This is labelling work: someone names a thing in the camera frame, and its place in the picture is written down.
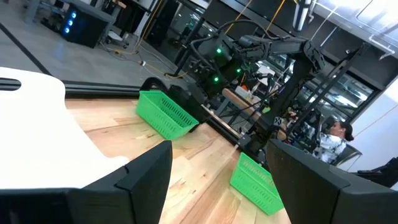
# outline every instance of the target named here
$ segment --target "green basket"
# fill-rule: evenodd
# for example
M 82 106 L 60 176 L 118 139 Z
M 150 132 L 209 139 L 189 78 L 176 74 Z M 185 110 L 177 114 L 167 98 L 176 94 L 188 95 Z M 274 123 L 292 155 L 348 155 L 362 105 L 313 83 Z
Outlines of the green basket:
M 136 113 L 168 140 L 183 136 L 199 123 L 161 91 L 140 91 Z
M 271 174 L 241 153 L 230 184 L 268 215 L 284 207 Z

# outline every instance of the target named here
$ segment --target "person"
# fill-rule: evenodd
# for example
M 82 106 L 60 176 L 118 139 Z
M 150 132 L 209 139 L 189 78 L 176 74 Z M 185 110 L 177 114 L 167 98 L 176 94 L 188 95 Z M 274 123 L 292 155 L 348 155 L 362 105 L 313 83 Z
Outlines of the person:
M 347 142 L 354 140 L 353 127 L 347 122 L 335 122 L 329 134 L 320 133 L 320 145 L 312 155 L 332 164 L 347 146 Z

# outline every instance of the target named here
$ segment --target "black computer tower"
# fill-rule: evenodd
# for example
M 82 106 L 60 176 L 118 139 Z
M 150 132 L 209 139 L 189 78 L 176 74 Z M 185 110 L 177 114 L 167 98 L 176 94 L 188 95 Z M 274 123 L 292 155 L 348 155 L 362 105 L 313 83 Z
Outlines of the black computer tower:
M 94 48 L 107 23 L 88 11 L 70 4 L 61 25 L 61 35 L 69 42 Z

